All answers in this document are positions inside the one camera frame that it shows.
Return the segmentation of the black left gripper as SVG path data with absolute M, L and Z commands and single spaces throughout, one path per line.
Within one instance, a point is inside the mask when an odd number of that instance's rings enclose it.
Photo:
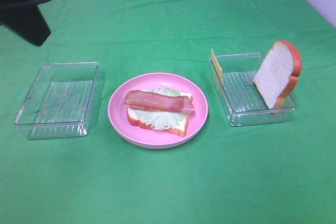
M 41 11 L 35 5 L 13 8 L 14 4 L 33 0 L 1 0 L 1 23 L 33 44 L 41 46 L 51 31 Z

